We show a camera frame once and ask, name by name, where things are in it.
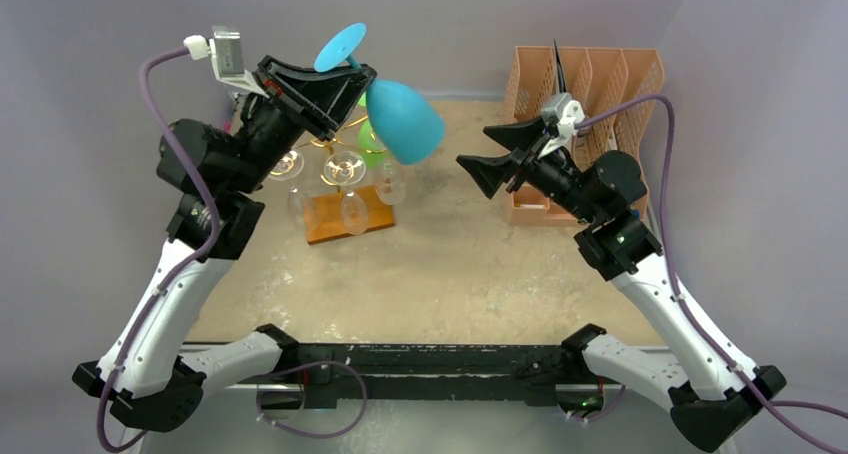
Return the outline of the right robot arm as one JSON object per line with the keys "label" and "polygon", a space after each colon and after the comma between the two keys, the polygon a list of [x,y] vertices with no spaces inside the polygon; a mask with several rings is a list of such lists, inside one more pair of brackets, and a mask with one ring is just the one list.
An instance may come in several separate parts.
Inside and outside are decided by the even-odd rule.
{"label": "right robot arm", "polygon": [[669,272],[660,241],[632,208],[647,192],[637,160],[610,150],[583,169],[563,149],[544,154],[550,134],[541,118],[484,132],[505,155],[457,157],[481,192],[530,185],[575,217],[582,258],[637,307],[672,355],[661,361],[588,325],[563,342],[564,373],[623,383],[666,410],[694,447],[717,451],[786,380],[736,348]]}

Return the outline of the blue plastic goblet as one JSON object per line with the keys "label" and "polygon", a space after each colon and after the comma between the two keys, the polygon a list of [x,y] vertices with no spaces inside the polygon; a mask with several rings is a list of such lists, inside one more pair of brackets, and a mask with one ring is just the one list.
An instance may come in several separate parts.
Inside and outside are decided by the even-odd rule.
{"label": "blue plastic goblet", "polygon": [[[354,52],[367,27],[354,23],[339,31],[321,49],[313,68],[325,73],[347,64],[359,68]],[[411,87],[376,78],[365,91],[366,111],[378,140],[402,165],[413,165],[431,156],[443,141],[446,125],[428,100]]]}

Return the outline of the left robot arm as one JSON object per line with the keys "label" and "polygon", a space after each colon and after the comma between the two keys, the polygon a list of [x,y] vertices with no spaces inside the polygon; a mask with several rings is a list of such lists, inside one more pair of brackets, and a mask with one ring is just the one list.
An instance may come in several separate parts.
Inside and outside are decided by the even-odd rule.
{"label": "left robot arm", "polygon": [[100,417],[142,433],[170,432],[203,400],[241,381],[266,375],[307,383],[331,374],[330,359],[303,356],[271,324],[199,355],[181,347],[254,234],[264,204],[253,194],[303,135],[331,140],[376,76],[365,64],[318,72],[265,57],[249,73],[257,88],[246,95],[235,131],[192,119],[166,126],[156,172],[181,197],[160,260],[114,345],[72,376],[98,399]]}

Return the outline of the green plastic goblet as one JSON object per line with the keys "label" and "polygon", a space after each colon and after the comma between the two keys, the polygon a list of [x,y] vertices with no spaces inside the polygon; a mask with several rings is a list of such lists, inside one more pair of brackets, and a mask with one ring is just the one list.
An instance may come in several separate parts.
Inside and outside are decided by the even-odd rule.
{"label": "green plastic goblet", "polygon": [[365,115],[360,123],[357,146],[368,169],[375,168],[388,154],[387,149],[377,138],[368,115]]}

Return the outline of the clear flute wine glass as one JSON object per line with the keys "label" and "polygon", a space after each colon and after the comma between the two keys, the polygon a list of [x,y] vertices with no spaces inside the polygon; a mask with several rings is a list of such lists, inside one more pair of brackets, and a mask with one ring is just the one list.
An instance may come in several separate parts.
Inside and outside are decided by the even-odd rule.
{"label": "clear flute wine glass", "polygon": [[292,149],[270,170],[268,180],[283,182],[288,189],[287,209],[294,224],[306,231],[307,221],[314,214],[312,198],[297,184],[297,178],[305,167],[304,156]]}

